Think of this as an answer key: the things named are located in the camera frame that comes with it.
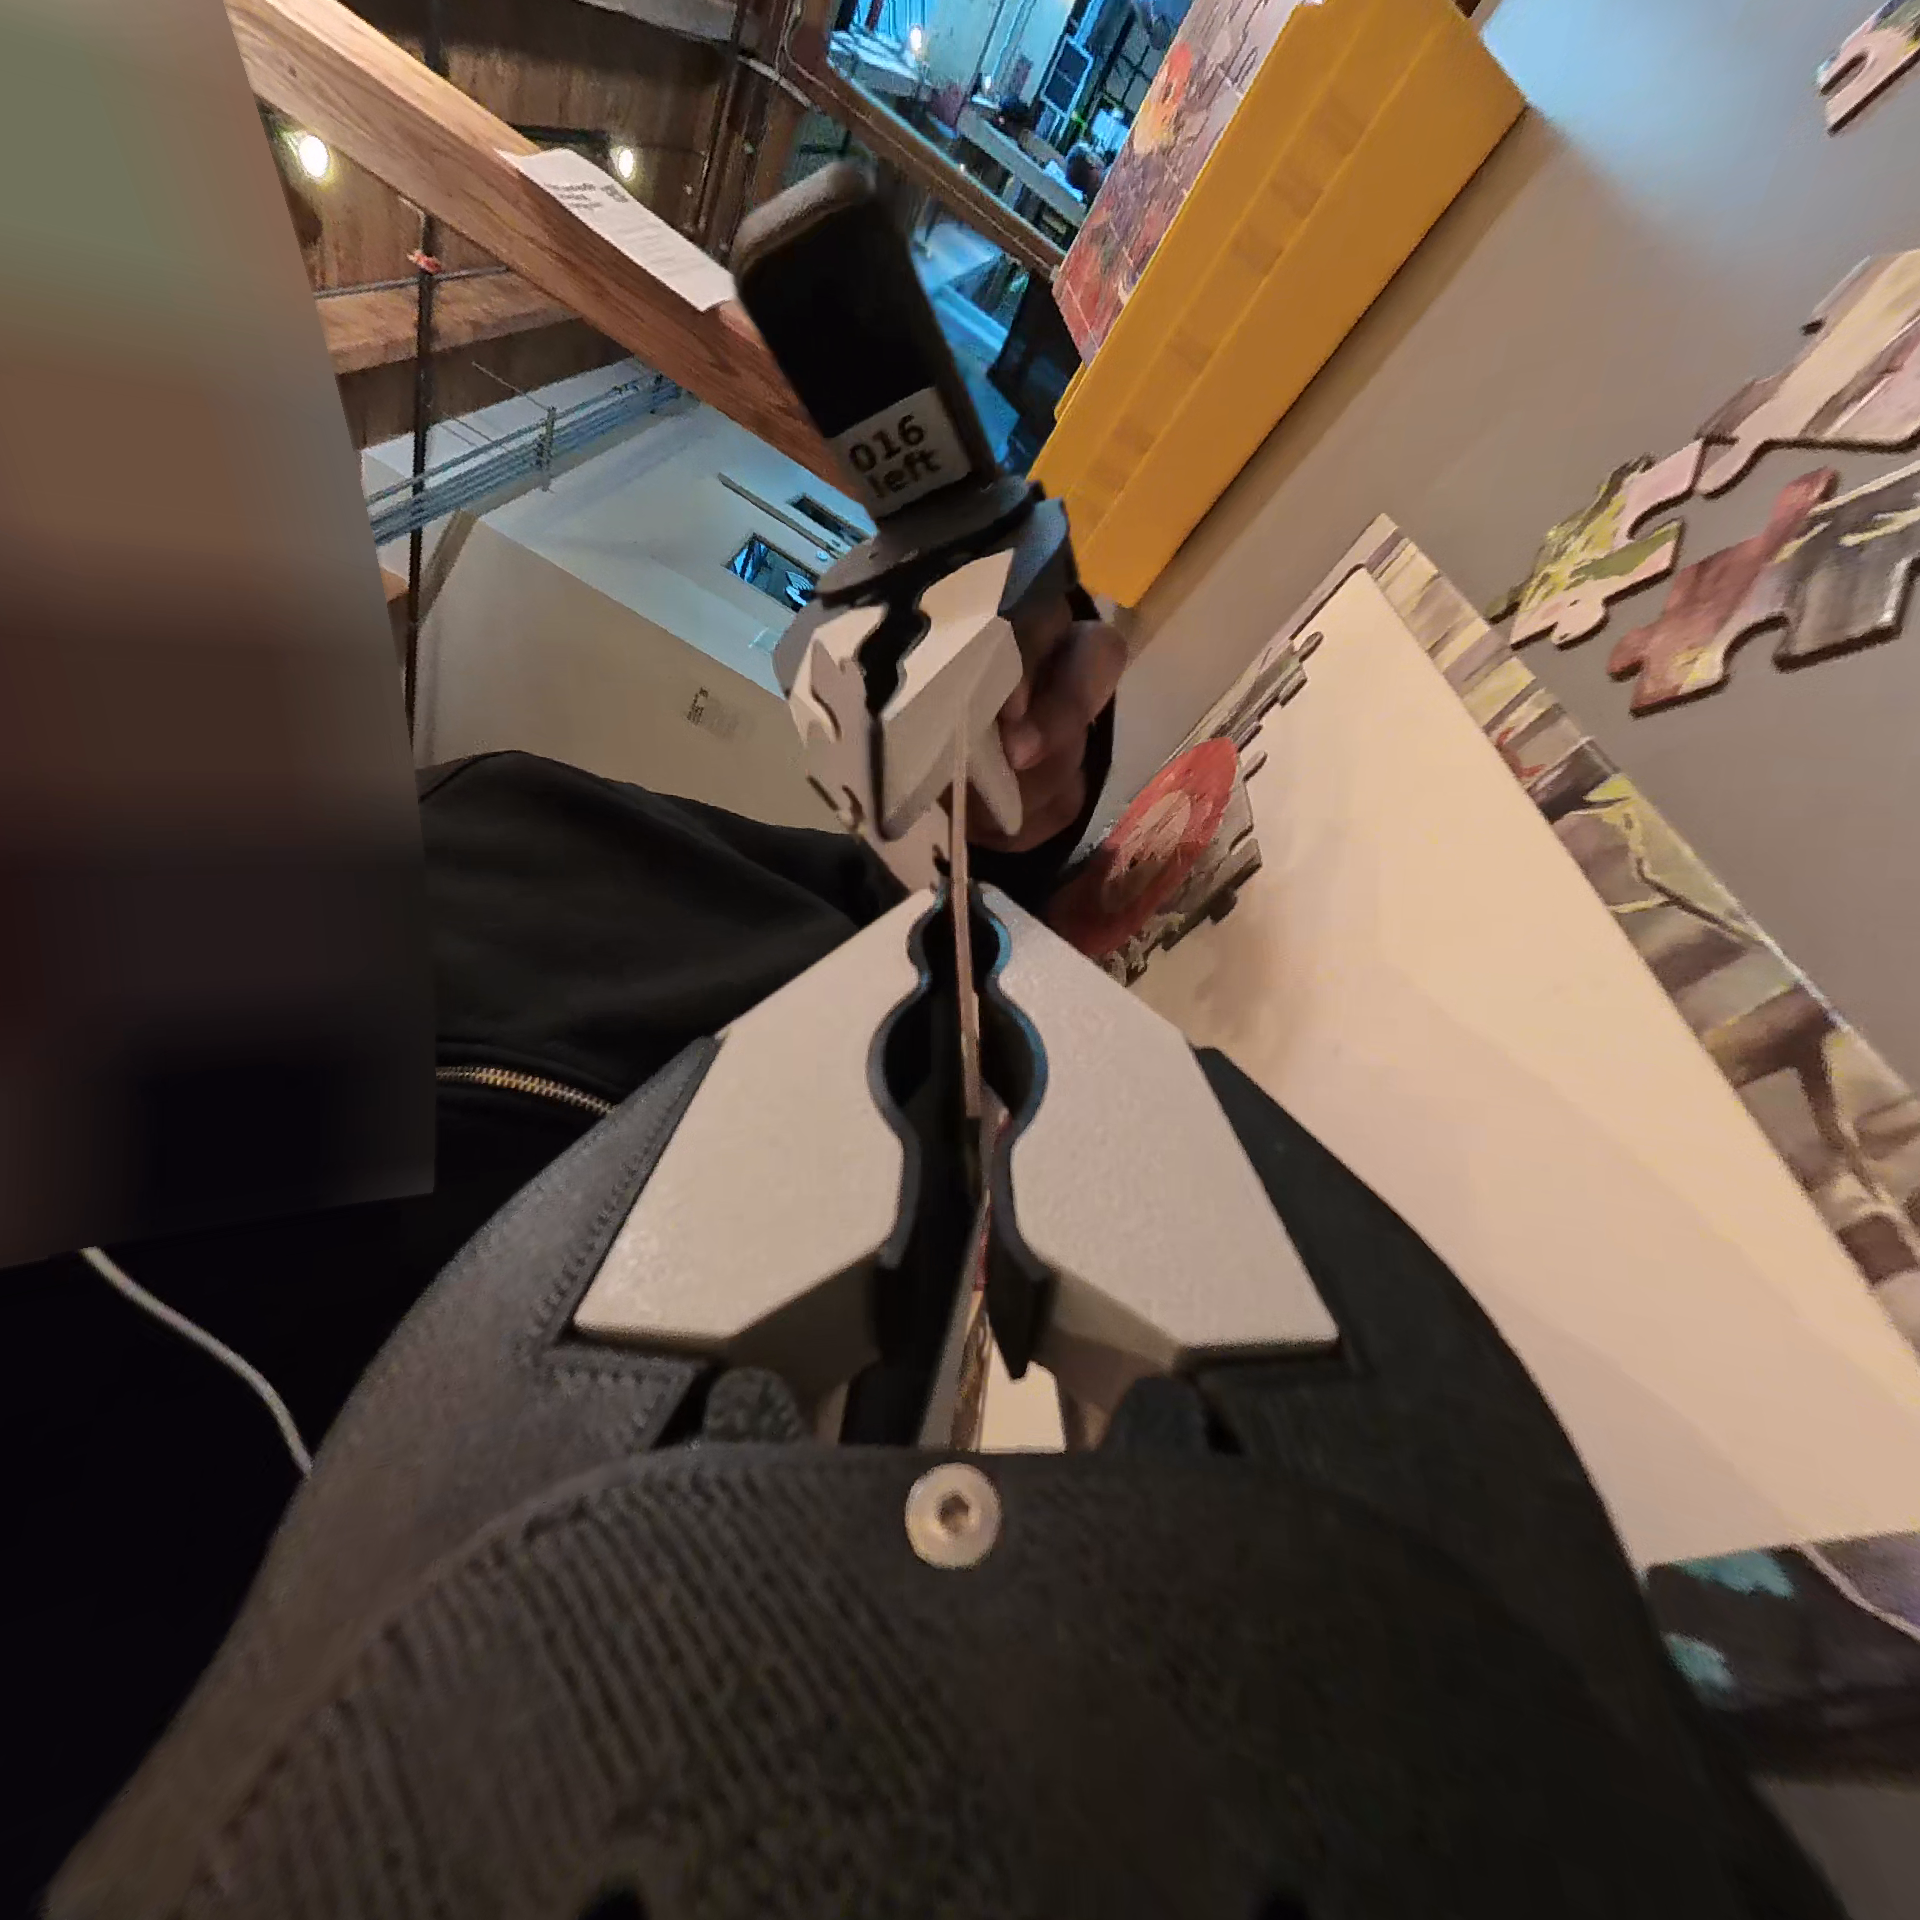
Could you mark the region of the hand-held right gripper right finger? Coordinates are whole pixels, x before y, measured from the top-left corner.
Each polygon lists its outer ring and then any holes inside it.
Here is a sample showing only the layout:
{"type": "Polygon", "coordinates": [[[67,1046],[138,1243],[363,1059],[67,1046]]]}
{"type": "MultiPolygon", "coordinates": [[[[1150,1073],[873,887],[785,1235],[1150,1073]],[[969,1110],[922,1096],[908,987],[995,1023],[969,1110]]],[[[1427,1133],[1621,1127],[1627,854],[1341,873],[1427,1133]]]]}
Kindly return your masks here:
{"type": "Polygon", "coordinates": [[[977,933],[1006,1373],[1116,1409],[1146,1377],[1333,1352],[1333,1309],[1185,1033],[997,887],[977,887],[977,933]]]}

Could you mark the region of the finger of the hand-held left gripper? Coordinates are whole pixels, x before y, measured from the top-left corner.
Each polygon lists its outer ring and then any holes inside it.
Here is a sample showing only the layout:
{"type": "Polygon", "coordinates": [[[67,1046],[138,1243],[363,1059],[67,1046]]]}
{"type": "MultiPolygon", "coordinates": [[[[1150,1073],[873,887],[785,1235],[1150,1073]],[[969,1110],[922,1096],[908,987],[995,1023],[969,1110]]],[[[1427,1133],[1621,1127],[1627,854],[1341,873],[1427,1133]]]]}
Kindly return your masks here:
{"type": "Polygon", "coordinates": [[[924,589],[925,630],[897,669],[875,723],[878,827],[901,840],[954,781],[956,753],[998,831],[1018,831],[1023,803],[1001,740],[1001,708],[1023,676],[1001,597],[1014,555],[971,559],[924,589]]]}
{"type": "Polygon", "coordinates": [[[820,611],[796,620],[801,648],[786,685],[786,708],[801,735],[802,772],[835,821],[858,837],[898,880],[905,857],[882,822],[882,726],[873,707],[878,605],[820,611]]]}

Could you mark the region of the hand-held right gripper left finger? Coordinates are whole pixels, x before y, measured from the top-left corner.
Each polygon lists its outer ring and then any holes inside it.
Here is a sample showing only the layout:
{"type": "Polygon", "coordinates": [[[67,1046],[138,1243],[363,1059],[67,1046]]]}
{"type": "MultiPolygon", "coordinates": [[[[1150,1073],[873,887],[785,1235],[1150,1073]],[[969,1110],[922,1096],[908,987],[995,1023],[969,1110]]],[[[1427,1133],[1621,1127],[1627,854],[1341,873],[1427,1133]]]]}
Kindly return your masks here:
{"type": "Polygon", "coordinates": [[[574,1326],[621,1349],[863,1368],[901,1237],[908,1145],[881,1104],[882,1028],[924,990],[922,888],[734,1020],[574,1326]]]}

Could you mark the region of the brown and green puzzle piece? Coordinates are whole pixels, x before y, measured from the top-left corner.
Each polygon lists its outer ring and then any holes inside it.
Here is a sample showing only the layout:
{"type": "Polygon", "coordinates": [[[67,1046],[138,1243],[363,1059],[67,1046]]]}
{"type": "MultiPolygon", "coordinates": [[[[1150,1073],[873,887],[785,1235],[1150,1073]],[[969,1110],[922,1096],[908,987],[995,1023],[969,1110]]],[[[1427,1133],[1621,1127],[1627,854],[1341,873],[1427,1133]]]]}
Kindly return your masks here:
{"type": "Polygon", "coordinates": [[[967,1293],[963,1315],[963,1347],[954,1390],[951,1441],[977,1452],[988,1417],[993,1356],[997,1341],[988,1309],[988,1256],[993,1245],[993,1149],[1004,1129],[1004,1109],[993,1105],[978,1131],[978,1196],[973,1227],[967,1243],[967,1293]]]}

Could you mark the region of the printed frame puzzle tray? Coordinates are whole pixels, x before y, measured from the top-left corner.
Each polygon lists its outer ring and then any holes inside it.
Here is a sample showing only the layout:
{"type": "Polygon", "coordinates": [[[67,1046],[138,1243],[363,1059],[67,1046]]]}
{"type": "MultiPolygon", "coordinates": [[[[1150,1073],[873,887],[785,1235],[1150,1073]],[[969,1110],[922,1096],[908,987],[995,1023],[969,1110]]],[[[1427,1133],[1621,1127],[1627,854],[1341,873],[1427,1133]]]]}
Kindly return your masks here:
{"type": "Polygon", "coordinates": [[[1470,1284],[1697,1696],[1916,1785],[1916,1091],[1390,519],[1134,985],[1470,1284]]]}

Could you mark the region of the person's left hand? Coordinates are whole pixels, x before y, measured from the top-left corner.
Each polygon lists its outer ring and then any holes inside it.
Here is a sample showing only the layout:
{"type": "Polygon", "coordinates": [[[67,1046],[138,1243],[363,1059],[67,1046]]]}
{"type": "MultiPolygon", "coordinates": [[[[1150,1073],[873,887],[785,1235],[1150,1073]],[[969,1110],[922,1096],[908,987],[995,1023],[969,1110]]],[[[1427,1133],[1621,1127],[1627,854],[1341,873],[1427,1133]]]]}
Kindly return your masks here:
{"type": "Polygon", "coordinates": [[[1092,775],[1092,733],[1109,718],[1126,664],[1125,638],[1099,617],[1070,611],[1034,628],[1037,661],[998,708],[998,745],[1014,772],[1022,821],[997,827],[978,792],[969,797],[969,840],[1026,853],[1082,816],[1105,776],[1092,775]]]}

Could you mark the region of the white glass door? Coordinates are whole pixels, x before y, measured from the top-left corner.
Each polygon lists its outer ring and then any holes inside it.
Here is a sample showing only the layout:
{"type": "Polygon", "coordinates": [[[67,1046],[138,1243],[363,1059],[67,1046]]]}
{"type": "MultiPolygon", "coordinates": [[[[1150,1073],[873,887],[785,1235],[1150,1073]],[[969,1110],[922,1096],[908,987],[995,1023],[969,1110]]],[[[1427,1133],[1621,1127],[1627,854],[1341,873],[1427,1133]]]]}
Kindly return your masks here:
{"type": "Polygon", "coordinates": [[[812,492],[770,496],[729,468],[715,483],[747,517],[727,553],[727,574],[785,617],[806,611],[823,575],[873,536],[867,519],[812,492]]]}

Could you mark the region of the white paper label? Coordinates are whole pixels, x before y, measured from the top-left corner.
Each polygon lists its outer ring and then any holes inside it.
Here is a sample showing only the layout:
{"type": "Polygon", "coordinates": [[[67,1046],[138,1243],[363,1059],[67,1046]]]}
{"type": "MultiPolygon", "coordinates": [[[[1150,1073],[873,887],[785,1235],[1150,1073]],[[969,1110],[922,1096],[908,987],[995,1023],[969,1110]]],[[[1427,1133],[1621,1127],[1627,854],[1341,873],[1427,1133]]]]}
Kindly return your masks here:
{"type": "Polygon", "coordinates": [[[527,182],[699,313],[737,300],[729,269],[643,205],[595,159],[567,151],[502,152],[527,182]]]}

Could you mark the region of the assembled lion puzzle section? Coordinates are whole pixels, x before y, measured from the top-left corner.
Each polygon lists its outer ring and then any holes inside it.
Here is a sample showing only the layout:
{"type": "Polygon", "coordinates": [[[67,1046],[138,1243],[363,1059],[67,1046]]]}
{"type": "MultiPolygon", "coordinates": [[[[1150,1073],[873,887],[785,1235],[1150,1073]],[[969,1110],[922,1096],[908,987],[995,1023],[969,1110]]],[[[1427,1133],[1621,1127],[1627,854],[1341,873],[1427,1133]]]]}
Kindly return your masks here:
{"type": "Polygon", "coordinates": [[[1305,689],[1321,644],[1316,628],[1270,639],[1051,896],[1051,929],[1123,987],[1220,920],[1259,873],[1250,796],[1265,766],[1259,733],[1305,689]]]}

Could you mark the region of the person in black jacket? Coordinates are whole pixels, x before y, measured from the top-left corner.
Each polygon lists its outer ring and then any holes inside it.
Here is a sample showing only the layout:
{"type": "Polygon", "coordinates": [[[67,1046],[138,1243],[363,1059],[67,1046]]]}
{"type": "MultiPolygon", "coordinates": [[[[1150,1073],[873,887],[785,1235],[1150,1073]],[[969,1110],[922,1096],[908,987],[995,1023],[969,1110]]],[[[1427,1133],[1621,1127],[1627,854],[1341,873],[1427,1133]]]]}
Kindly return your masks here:
{"type": "MultiPolygon", "coordinates": [[[[495,752],[418,776],[439,997],[431,1193],[110,1247],[316,1446],[467,1241],[685,1045],[897,901],[837,831],[495,752]]],[[[254,1388],[83,1255],[5,1270],[2,1913],[221,1643],[299,1473],[254,1388]]]]}

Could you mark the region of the puzzle box with pictures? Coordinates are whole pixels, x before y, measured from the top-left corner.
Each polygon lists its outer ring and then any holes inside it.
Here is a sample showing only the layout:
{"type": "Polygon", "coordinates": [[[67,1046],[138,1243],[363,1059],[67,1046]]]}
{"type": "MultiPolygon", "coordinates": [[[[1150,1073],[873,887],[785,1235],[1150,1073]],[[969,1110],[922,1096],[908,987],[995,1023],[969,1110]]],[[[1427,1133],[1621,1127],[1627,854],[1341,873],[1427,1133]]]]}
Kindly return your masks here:
{"type": "Polygon", "coordinates": [[[1266,56],[1313,3],[1195,3],[1171,37],[1051,296],[1087,368],[1194,191],[1266,56]]]}

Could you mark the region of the wooden column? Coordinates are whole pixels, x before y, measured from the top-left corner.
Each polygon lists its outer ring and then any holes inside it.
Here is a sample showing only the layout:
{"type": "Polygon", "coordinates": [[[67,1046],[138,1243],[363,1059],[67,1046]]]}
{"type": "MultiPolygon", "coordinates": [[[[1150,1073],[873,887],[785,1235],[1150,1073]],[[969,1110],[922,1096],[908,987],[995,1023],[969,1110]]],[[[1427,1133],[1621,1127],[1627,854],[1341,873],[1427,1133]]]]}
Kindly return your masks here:
{"type": "Polygon", "coordinates": [[[827,485],[842,483],[739,302],[685,300],[633,244],[524,172],[521,157],[538,155],[524,135],[346,4],[228,3],[227,13],[255,96],[646,368],[827,485]]]}

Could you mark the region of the yellow plastic bin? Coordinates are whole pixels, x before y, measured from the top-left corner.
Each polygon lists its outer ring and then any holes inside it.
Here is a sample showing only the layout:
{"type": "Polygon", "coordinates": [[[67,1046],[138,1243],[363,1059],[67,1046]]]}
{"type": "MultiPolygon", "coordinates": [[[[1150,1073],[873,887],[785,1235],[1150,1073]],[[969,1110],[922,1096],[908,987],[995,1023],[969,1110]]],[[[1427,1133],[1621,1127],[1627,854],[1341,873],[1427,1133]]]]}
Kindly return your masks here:
{"type": "Polygon", "coordinates": [[[1287,23],[1035,459],[1092,591],[1146,598],[1523,109],[1461,4],[1287,23]]]}

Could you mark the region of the scattered loose puzzle pieces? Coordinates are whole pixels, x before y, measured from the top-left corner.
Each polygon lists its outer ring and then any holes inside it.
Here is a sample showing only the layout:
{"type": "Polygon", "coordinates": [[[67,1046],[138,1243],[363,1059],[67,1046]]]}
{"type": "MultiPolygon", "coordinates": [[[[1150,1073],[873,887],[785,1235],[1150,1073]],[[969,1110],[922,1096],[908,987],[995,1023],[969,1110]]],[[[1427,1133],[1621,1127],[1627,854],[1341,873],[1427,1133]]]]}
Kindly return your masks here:
{"type": "Polygon", "coordinates": [[[1506,52],[1590,175],[1526,289],[1622,455],[1505,614],[1636,718],[1897,638],[1916,575],[1916,4],[1547,4],[1506,52]]]}

